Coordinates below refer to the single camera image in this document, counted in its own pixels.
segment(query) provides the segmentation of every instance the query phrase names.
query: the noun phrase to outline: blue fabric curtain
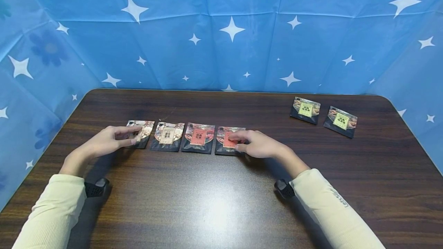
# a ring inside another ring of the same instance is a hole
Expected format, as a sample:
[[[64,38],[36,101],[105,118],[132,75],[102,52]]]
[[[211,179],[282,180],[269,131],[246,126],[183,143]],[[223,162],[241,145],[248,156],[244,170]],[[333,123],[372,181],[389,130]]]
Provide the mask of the blue fabric curtain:
[[[0,0],[0,209],[93,88],[376,94],[443,169],[443,0]]]

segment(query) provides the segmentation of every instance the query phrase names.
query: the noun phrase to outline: snack package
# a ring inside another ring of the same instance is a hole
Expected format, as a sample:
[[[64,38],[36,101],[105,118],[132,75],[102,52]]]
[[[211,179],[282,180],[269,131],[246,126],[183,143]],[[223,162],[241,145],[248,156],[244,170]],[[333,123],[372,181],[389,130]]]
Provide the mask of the snack package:
[[[242,127],[224,127],[217,128],[217,141],[215,144],[215,155],[239,156],[239,152],[235,150],[238,141],[230,141],[229,136],[239,130],[245,130]]]
[[[128,146],[127,148],[145,149],[148,144],[149,136],[151,135],[152,128],[154,127],[154,121],[145,120],[130,120],[126,126],[142,126],[142,130],[134,133],[130,133],[128,138],[135,138],[136,144]]]
[[[355,127],[357,126],[357,117],[331,106],[323,126],[348,138],[353,138]]]
[[[210,154],[215,125],[188,123],[183,140],[182,152]]]
[[[178,152],[184,127],[184,123],[158,123],[151,150]]]
[[[297,96],[294,98],[291,108],[291,116],[293,118],[317,125],[319,113],[320,103]]]

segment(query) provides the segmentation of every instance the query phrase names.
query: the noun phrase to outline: white star pattern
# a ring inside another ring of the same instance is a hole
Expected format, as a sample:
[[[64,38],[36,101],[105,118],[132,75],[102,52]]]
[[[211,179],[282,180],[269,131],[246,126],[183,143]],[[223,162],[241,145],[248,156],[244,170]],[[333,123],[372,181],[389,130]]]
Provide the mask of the white star pattern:
[[[280,79],[285,80],[286,83],[288,83],[288,86],[291,85],[294,82],[301,81],[301,80],[299,80],[297,78],[294,78],[294,72],[291,72],[291,75],[289,75],[288,77],[283,77],[283,78],[280,78]]]
[[[220,31],[226,32],[230,35],[231,41],[234,42],[234,37],[237,33],[240,33],[241,31],[244,31],[244,28],[236,27],[234,23],[234,19],[231,17],[231,21],[229,22],[228,27],[220,29]]]
[[[108,78],[106,78],[102,82],[111,83],[111,84],[113,84],[114,87],[117,88],[117,83],[120,82],[121,80],[112,77],[108,72],[106,72],[106,75],[108,75]]]
[[[32,164],[34,162],[34,160],[32,159],[30,162],[26,162],[26,168],[25,170],[27,170],[28,168],[33,167],[34,165]]]
[[[398,114],[400,115],[400,117],[402,118],[403,117],[403,115],[405,114],[405,112],[406,112],[406,109],[404,109],[404,110],[401,110],[401,111],[397,111],[398,112]]]
[[[300,21],[297,20],[297,16],[295,16],[295,18],[293,20],[291,20],[290,22],[288,22],[290,25],[292,25],[292,30],[294,30],[294,28],[299,25],[302,24]]]
[[[14,78],[20,74],[23,74],[23,75],[28,76],[31,79],[34,79],[27,69],[27,64],[28,64],[29,58],[26,58],[23,61],[18,61],[9,55],[8,55],[8,57],[11,60],[12,65],[14,65]]]
[[[142,65],[145,65],[146,60],[144,60],[141,56],[139,56],[139,59],[137,60],[137,62],[141,63]]]
[[[345,63],[345,66],[348,65],[350,62],[354,62],[355,60],[352,59],[352,55],[349,56],[347,59],[342,60]]]
[[[58,28],[56,30],[65,32],[67,35],[69,35],[68,34],[69,28],[68,27],[64,27],[60,22],[58,23]]]
[[[430,38],[427,39],[427,40],[418,40],[418,42],[421,43],[421,47],[420,47],[420,49],[423,49],[423,48],[425,48],[426,46],[435,46],[435,45],[432,43],[432,39],[433,39],[433,37],[434,37],[434,36],[430,37]]]
[[[231,89],[231,85],[228,84],[228,87],[226,89],[222,89],[222,91],[235,92],[236,90]]]
[[[434,117],[435,115],[427,115],[428,119],[426,119],[426,122],[431,121],[432,123],[434,123]]]
[[[4,109],[0,109],[0,118],[6,118],[8,119],[9,117],[6,115],[6,110],[8,109],[8,107],[5,107]]]
[[[389,3],[397,6],[397,11],[395,12],[394,16],[394,18],[396,18],[396,16],[398,16],[403,11],[403,9],[420,2],[420,0],[394,0]]]
[[[195,45],[197,45],[197,42],[201,39],[199,39],[198,37],[195,36],[195,34],[193,34],[192,38],[189,39],[190,41],[194,42]]]
[[[141,7],[134,3],[132,0],[128,0],[128,7],[123,8],[122,11],[128,12],[134,17],[136,22],[140,24],[140,14],[148,10],[149,8]]]

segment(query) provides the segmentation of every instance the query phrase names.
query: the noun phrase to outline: cream long sleeve shirt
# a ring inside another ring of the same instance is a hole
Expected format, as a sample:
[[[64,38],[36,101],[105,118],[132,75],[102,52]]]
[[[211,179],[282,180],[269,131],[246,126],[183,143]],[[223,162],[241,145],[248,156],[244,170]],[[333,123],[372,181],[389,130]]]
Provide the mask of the cream long sleeve shirt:
[[[335,249],[384,248],[316,169],[291,181],[295,194]],[[32,208],[13,249],[64,249],[86,199],[84,179],[56,174]]]

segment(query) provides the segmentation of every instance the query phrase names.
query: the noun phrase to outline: dark brown table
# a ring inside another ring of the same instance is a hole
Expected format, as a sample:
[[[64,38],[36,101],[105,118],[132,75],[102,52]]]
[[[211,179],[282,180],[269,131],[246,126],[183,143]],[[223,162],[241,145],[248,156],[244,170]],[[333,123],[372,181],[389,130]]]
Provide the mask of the dark brown table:
[[[392,104],[371,95],[299,95],[317,126],[289,117],[294,94],[98,89],[88,93],[0,214],[11,248],[65,156],[128,120],[259,129],[318,168],[387,248],[443,248],[443,179]],[[353,139],[323,127],[329,106],[358,116]],[[91,166],[113,190],[87,199],[69,248],[329,248],[297,199],[281,200],[271,159],[123,149]]]

